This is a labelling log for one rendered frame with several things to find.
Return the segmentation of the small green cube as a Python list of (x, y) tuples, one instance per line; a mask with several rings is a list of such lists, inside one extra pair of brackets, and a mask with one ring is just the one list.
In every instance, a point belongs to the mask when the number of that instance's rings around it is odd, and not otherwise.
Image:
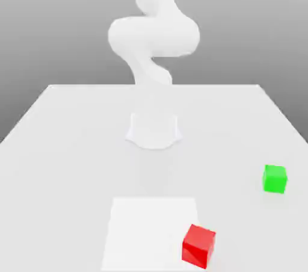
[(270, 193), (283, 194), (285, 192), (288, 176), (283, 166), (266, 164), (263, 176), (263, 190)]

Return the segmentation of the small red cube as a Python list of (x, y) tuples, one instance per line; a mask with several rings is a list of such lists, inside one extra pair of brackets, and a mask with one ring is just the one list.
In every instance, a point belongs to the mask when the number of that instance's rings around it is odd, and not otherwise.
[(214, 251), (216, 232), (192, 224), (182, 241), (182, 260), (207, 269)]

